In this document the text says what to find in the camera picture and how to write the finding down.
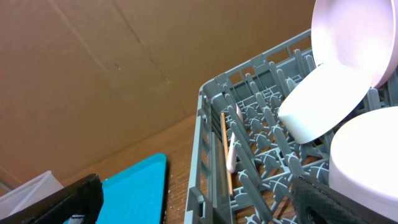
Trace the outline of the pink round plate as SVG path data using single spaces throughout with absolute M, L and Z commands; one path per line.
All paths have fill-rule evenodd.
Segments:
M 316 0 L 311 41 L 316 65 L 360 69 L 379 88 L 397 68 L 397 0 Z

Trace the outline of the white plastic fork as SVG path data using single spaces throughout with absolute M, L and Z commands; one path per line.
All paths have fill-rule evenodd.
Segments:
M 237 112 L 237 115 L 238 115 L 240 121 L 243 121 L 243 114 L 242 114 L 242 111 L 239 108 L 238 104 L 236 104 L 236 112 Z M 236 142 L 236 136 L 234 133 L 232 133 L 231 141 L 229 144 L 228 157 L 227 157 L 227 161 L 226 161 L 226 168 L 227 168 L 228 172 L 231 174 L 235 172 L 235 168 L 236 168 L 236 152 L 234 149 L 235 142 Z

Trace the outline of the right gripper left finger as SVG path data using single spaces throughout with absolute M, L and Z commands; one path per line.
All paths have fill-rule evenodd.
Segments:
M 74 215 L 82 215 L 83 223 L 95 224 L 103 203 L 100 177 L 90 174 L 2 219 L 1 224 L 64 223 Z

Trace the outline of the wooden chopstick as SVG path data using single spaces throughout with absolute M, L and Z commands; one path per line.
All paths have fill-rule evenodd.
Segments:
M 223 137 L 223 147 L 224 147 L 224 157 L 225 157 L 225 162 L 228 160 L 228 136 L 226 133 L 226 121 L 225 121 L 225 114 L 222 112 L 221 113 L 221 130 L 222 130 L 222 137 Z M 227 181 L 228 181 L 228 192 L 229 196 L 233 196 L 233 183 L 232 183 L 232 176 L 231 173 L 226 170 L 227 173 Z

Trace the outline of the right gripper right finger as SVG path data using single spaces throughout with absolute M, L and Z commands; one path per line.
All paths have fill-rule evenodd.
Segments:
M 294 177 L 292 204 L 300 224 L 397 224 L 309 175 Z

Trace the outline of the clear plastic waste bin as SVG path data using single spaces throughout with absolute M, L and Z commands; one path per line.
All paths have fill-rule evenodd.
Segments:
M 63 189 L 63 185 L 48 170 L 20 187 L 1 196 L 1 219 Z

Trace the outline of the teal serving tray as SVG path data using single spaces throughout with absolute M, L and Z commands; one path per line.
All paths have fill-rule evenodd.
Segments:
M 160 224 L 164 220 L 167 157 L 154 154 L 102 181 L 99 224 Z

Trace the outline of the light green bowl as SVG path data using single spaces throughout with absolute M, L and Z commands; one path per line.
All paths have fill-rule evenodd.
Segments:
M 338 62 L 310 72 L 283 101 L 278 118 L 295 141 L 306 144 L 349 115 L 371 87 L 371 77 Z

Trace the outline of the grey dishwasher rack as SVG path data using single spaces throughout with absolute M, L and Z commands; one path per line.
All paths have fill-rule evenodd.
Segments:
M 379 88 L 370 87 L 354 110 L 335 127 L 299 144 L 278 118 L 290 92 L 314 69 L 306 30 L 206 82 L 198 95 L 195 137 L 185 223 L 299 223 L 292 204 L 294 177 L 309 175 L 329 186 L 331 143 L 349 120 L 397 107 L 397 72 Z M 240 121 L 236 104 L 243 114 Z M 236 136 L 236 168 L 229 196 L 221 130 L 225 114 L 228 151 Z

